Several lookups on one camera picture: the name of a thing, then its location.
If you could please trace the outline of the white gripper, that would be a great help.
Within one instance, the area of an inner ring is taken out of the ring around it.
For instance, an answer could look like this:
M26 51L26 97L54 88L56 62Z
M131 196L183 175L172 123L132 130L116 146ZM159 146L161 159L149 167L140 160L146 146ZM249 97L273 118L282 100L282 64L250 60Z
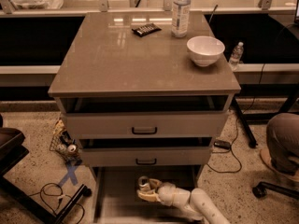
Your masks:
M174 184L163 183L161 180L150 178L149 185L152 190L137 191L137 196L147 202L157 203L166 206L186 207L189 204L191 193L185 189L177 188Z

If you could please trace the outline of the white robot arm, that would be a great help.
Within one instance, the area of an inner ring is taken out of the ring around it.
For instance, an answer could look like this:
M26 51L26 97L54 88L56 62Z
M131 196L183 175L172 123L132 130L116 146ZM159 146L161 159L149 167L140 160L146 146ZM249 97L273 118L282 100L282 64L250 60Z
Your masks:
M230 224L202 189L189 191L147 176L138 178L138 186L137 196L144 201L174 206L193 220L205 218L209 224Z

